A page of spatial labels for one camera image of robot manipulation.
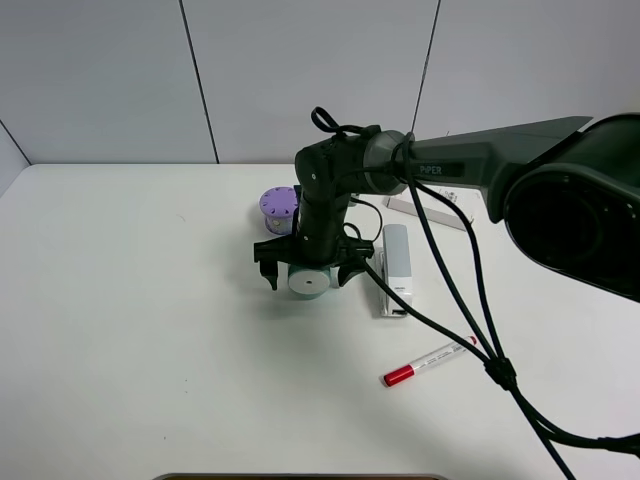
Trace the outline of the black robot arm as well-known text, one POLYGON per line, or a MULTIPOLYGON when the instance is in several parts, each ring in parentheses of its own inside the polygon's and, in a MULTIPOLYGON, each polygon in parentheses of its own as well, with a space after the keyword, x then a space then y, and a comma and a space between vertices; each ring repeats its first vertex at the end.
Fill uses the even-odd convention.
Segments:
POLYGON ((342 240, 355 194, 394 195, 408 179, 479 191, 535 263, 610 293, 639 297, 639 118, 565 117, 429 140, 377 125, 340 125, 323 109, 323 141, 295 157, 292 232, 259 242, 254 259, 275 282, 279 263, 335 267, 341 282, 370 257, 365 240, 342 240))

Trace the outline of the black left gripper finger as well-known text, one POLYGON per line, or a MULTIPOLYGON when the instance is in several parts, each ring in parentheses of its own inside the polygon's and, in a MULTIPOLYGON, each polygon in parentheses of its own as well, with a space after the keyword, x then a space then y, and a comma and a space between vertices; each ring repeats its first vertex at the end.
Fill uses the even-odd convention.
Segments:
POLYGON ((269 282, 269 285, 273 291, 278 288, 278 262, 271 260, 260 260, 259 269, 261 276, 269 282))

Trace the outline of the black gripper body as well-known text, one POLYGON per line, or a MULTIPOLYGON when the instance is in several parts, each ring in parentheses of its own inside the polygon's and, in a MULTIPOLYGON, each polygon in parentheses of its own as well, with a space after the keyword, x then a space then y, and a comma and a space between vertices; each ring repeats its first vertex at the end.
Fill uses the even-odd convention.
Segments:
POLYGON ((282 262, 302 267, 334 267, 350 262, 355 251, 371 258, 374 245, 370 240, 341 236, 351 194, 338 194, 335 202, 308 200, 300 185, 279 187, 296 195, 291 233, 253 246, 256 263, 282 262))

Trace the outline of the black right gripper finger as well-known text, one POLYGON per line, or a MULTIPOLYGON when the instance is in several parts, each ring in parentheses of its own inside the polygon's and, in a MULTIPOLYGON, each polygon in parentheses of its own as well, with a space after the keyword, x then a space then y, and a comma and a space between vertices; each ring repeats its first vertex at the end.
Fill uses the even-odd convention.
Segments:
POLYGON ((366 260, 362 257, 349 257, 338 265, 338 287, 344 287, 351 279, 366 271, 366 260))

